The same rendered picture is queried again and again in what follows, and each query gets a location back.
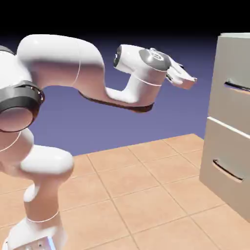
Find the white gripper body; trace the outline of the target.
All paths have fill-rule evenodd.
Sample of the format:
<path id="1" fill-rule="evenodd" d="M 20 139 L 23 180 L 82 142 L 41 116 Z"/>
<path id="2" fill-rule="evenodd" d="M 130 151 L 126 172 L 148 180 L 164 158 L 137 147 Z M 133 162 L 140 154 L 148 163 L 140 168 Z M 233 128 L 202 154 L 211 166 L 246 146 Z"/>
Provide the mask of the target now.
<path id="1" fill-rule="evenodd" d="M 174 64 L 168 70 L 166 78 L 169 82 L 182 89 L 189 90 L 197 82 L 197 78 L 189 75 L 181 64 Z"/>

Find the grey drawer front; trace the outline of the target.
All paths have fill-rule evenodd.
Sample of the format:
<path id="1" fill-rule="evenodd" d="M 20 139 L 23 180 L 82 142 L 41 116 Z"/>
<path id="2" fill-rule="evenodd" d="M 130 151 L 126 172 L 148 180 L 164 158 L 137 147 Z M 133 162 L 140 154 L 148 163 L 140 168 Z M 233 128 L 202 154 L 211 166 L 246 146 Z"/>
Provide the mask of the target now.
<path id="1" fill-rule="evenodd" d="M 217 40 L 208 115 L 250 135 L 250 92 L 224 85 L 250 87 L 250 33 L 222 33 Z"/>
<path id="2" fill-rule="evenodd" d="M 243 182 L 235 182 L 213 165 L 220 164 Z M 250 135 L 212 117 L 207 118 L 200 181 L 250 222 Z"/>

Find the grey painted cabinet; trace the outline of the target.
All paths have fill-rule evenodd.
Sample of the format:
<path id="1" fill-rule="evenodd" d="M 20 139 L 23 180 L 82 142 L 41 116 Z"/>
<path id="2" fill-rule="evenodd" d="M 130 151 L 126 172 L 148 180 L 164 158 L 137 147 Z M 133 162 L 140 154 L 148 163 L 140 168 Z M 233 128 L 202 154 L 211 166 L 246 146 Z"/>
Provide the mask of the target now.
<path id="1" fill-rule="evenodd" d="M 199 178 L 250 222 L 250 32 L 218 37 Z"/>

